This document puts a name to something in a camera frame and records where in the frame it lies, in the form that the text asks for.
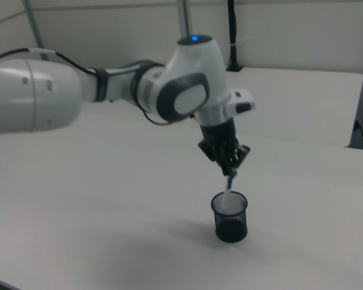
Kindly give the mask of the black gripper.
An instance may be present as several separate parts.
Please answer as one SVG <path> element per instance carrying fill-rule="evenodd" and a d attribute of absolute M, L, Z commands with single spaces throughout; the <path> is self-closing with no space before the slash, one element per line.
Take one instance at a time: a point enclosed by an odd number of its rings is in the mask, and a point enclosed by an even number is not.
<path fill-rule="evenodd" d="M 234 178 L 250 152 L 250 147 L 240 144 L 236 137 L 234 119 L 216 126 L 200 126 L 200 129 L 203 139 L 199 148 L 211 162 L 221 167 L 224 176 Z"/>

